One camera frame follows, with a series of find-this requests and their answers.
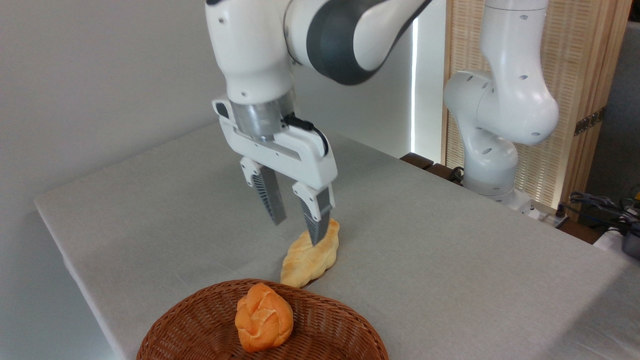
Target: wicker basket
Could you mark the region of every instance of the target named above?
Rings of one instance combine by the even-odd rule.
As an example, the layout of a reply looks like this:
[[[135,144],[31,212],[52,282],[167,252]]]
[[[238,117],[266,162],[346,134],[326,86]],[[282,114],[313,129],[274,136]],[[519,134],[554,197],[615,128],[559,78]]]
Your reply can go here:
[[[282,345],[243,350],[234,325],[236,304],[258,282],[271,287],[293,308],[294,327]],[[306,290],[244,279],[221,282],[180,301],[151,326],[138,360],[212,359],[388,359],[378,333],[351,308]]]

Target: wooden screen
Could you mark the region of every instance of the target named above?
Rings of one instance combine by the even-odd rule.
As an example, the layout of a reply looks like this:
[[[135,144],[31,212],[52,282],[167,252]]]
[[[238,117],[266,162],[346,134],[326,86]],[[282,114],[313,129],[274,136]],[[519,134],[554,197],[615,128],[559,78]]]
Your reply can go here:
[[[449,1],[448,75],[489,70],[479,49],[484,2]],[[574,136],[575,126],[606,105],[630,6],[631,0],[550,0],[541,62],[560,118],[543,143],[516,144],[516,187],[536,201],[555,207],[571,191],[586,187],[600,124],[579,136]],[[463,166],[460,133],[448,112],[445,117],[445,164]]]

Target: gray tablecloth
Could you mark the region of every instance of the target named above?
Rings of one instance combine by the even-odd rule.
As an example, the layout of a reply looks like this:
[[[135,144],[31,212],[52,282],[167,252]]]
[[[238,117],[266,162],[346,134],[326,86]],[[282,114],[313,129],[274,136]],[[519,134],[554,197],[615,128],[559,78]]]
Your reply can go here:
[[[392,359],[640,357],[640,270],[369,147],[330,135],[335,266],[308,289],[366,317]],[[277,281],[305,229],[292,181],[274,226],[215,124],[36,205],[109,342],[134,359],[200,288]]]

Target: bread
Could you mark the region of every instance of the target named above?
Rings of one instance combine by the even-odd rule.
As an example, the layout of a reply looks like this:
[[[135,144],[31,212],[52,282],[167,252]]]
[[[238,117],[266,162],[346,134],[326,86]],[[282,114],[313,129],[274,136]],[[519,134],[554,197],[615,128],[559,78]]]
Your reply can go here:
[[[280,282],[301,288],[333,266],[338,251],[339,229],[340,224],[331,219],[326,235],[316,246],[311,243],[308,231],[302,233],[291,244],[287,256],[282,262]]]
[[[260,282],[238,301],[236,328],[247,352],[278,347],[291,335],[293,310],[285,299]]]

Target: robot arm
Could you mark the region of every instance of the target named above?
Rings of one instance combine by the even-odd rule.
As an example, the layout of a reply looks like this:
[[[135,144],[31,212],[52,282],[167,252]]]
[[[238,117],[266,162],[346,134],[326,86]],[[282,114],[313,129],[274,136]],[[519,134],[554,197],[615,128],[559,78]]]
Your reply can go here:
[[[492,72],[451,77],[444,101],[465,147],[464,186],[527,213],[531,200],[514,189],[518,152],[556,127],[558,106],[542,74],[540,45],[548,0],[486,0],[480,48]]]
[[[206,16],[227,99],[213,102],[225,138],[243,156],[274,223],[286,217],[275,172],[297,180],[312,242],[324,238],[337,169],[331,146],[295,115],[292,63],[345,85],[381,67],[430,0],[207,0]]]

